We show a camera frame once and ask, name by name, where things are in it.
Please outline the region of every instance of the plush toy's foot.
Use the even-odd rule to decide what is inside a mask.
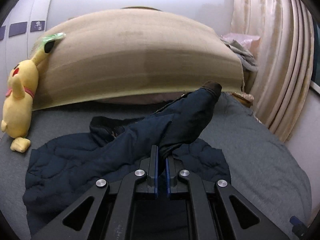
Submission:
[[[31,144],[30,140],[26,138],[18,137],[12,141],[10,149],[12,151],[24,153],[26,150],[28,150],[30,144]]]

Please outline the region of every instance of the silver screw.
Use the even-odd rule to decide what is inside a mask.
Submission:
[[[226,182],[224,179],[218,180],[218,186],[226,187],[227,185],[228,185],[228,182]]]
[[[97,182],[96,182],[96,185],[97,185],[97,187],[99,187],[99,188],[105,187],[106,184],[107,184],[107,182],[106,182],[105,179],[98,179]]]
[[[143,176],[143,175],[145,174],[145,171],[144,171],[144,170],[136,170],[136,171],[134,172],[134,174],[135,174],[136,176],[138,176],[138,177],[141,177],[141,176]]]
[[[183,176],[183,177],[189,176],[190,175],[190,171],[182,170],[182,171],[180,171],[180,175]]]

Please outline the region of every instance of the black ear tip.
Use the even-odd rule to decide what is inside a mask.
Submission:
[[[45,53],[49,53],[49,52],[52,50],[52,48],[53,48],[53,46],[54,46],[54,43],[55,43],[55,41],[49,41],[49,42],[47,42],[47,43],[45,44],[45,46],[44,46],[44,52],[45,52]]]

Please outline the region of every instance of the pink collar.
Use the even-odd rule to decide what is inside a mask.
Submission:
[[[25,92],[28,93],[32,97],[32,99],[35,98],[35,95],[33,94],[33,92],[29,88],[26,88],[26,87],[23,87],[23,88],[24,88]],[[7,93],[5,94],[5,97],[7,98],[11,94],[11,92],[12,92],[12,88],[8,88]]]

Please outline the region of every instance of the brown cuff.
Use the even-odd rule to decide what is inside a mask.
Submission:
[[[206,83],[204,83],[202,85],[202,88],[204,88],[204,89],[208,90],[209,92],[213,93],[218,98],[221,95],[222,86],[217,82],[208,81],[208,82],[206,82]]]

